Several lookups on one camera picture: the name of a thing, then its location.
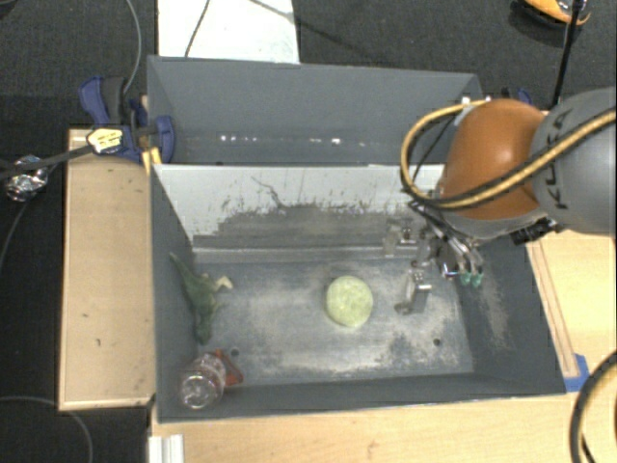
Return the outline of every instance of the clear plastic bottle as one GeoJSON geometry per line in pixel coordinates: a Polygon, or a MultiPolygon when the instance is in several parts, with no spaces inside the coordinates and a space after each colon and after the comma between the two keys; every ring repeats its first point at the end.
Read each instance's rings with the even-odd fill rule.
{"type": "Polygon", "coordinates": [[[201,410],[218,403],[223,397],[227,370],[212,353],[204,353],[180,375],[180,402],[187,408],[201,410]]]}

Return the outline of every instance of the yellow cable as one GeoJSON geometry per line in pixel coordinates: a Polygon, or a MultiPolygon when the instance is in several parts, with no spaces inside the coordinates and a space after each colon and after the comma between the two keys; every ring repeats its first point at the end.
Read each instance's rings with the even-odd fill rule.
{"type": "MultiPolygon", "coordinates": [[[[469,104],[471,105],[482,104],[484,102],[485,101],[474,101],[469,104]]],[[[412,139],[415,137],[417,132],[421,130],[421,128],[423,128],[427,123],[431,122],[432,120],[437,119],[439,117],[443,117],[445,115],[451,115],[460,110],[463,110],[466,107],[467,105],[465,104],[456,105],[452,107],[443,108],[432,114],[429,114],[423,117],[422,119],[420,119],[420,121],[416,125],[414,125],[414,127],[412,127],[412,129],[408,132],[407,136],[405,137],[405,140],[403,141],[403,148],[401,150],[401,169],[403,172],[403,178],[405,179],[405,182],[409,185],[409,188],[414,195],[420,198],[430,198],[429,194],[422,192],[421,190],[417,188],[417,186],[413,183],[410,177],[410,174],[409,174],[408,149],[409,149],[409,145],[412,139]]],[[[569,148],[571,148],[576,143],[580,142],[587,135],[591,134],[592,132],[596,131],[599,128],[602,128],[605,125],[608,125],[609,123],[614,123],[614,122],[615,122],[615,111],[607,112],[601,115],[600,117],[597,117],[596,119],[584,124],[575,133],[573,133],[568,138],[560,141],[551,150],[547,151],[545,154],[540,156],[533,163],[529,164],[528,166],[526,166],[519,172],[516,172],[512,176],[508,177],[507,179],[505,179],[504,181],[502,181],[500,184],[496,185],[495,187],[486,189],[480,192],[479,194],[476,194],[474,196],[470,196],[466,199],[462,199],[460,201],[455,201],[452,203],[440,203],[440,201],[436,199],[434,200],[435,204],[438,207],[443,208],[443,209],[457,209],[459,207],[464,207],[470,204],[483,203],[487,199],[495,197],[498,193],[504,192],[512,188],[514,185],[516,185],[517,183],[520,183],[527,177],[531,177],[536,172],[539,172],[540,170],[545,168],[549,163],[551,163],[551,161],[553,161],[557,156],[559,156],[565,150],[568,150],[569,148]]]]}

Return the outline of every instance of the wooden table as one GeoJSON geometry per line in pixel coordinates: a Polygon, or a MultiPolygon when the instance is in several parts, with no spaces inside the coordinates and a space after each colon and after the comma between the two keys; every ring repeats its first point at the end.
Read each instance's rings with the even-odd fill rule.
{"type": "MultiPolygon", "coordinates": [[[[72,147],[83,145],[83,134],[71,132],[72,147]]],[[[143,168],[91,155],[69,163],[61,409],[145,405],[154,393],[147,208],[143,168]]],[[[564,368],[573,367],[569,342],[593,368],[616,343],[612,241],[566,231],[530,245],[529,254],[564,368]]],[[[617,460],[608,409],[616,386],[612,375],[586,419],[598,461],[617,460]]],[[[575,398],[164,425],[153,417],[152,433],[183,434],[188,463],[567,462],[575,398]]]]}

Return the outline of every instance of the green ball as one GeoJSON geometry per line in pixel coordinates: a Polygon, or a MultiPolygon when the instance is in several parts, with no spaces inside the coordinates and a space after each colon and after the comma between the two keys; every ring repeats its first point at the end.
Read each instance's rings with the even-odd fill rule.
{"type": "Polygon", "coordinates": [[[326,293],[326,312],[338,324],[357,328],[370,317],[373,294],[368,285],[354,276],[336,278],[326,293]]]}

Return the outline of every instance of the metal pole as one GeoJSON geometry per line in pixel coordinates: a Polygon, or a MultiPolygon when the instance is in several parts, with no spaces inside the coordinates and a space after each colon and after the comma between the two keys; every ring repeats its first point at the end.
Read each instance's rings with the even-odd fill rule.
{"type": "Polygon", "coordinates": [[[570,58],[570,50],[572,43],[574,42],[575,32],[577,30],[578,15],[582,10],[585,2],[584,0],[574,0],[572,2],[572,18],[566,27],[566,42],[563,46],[563,54],[561,55],[561,65],[559,66],[559,73],[557,74],[557,84],[555,85],[555,91],[552,95],[551,108],[561,101],[561,90],[563,89],[563,79],[566,75],[566,69],[568,68],[568,59],[570,58]]]}

